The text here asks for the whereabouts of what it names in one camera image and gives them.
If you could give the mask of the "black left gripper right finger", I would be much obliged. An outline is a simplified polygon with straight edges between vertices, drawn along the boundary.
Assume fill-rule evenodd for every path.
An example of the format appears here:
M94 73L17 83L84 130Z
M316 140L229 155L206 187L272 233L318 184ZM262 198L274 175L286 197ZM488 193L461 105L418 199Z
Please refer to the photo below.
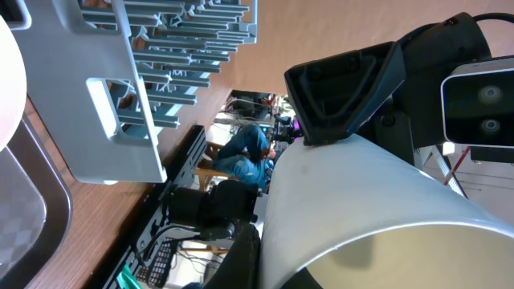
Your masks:
M313 278L307 267L296 272L281 289L323 289Z

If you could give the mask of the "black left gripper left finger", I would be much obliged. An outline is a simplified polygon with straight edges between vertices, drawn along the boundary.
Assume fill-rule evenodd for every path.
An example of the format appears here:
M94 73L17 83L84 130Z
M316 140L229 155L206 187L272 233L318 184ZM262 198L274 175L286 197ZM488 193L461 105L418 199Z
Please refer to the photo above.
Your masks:
M259 275L260 236L244 225L222 264L205 284L188 283L183 289L254 289Z

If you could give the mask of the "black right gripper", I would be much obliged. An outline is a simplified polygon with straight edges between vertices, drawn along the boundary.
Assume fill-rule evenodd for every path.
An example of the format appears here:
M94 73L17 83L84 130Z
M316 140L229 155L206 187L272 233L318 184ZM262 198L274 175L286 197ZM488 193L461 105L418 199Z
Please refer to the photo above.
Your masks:
M412 165L415 149L445 141L443 80L460 64L490 57L476 20L462 12L398 43L296 65L284 79L306 145L342 140L361 128L361 136Z

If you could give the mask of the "pale green cup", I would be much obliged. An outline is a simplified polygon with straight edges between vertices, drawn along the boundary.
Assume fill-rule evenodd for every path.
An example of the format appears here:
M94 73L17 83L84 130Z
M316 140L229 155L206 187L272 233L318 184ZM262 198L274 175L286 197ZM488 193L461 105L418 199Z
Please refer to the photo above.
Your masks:
M289 146L271 178L259 286L510 288L513 228L365 138Z

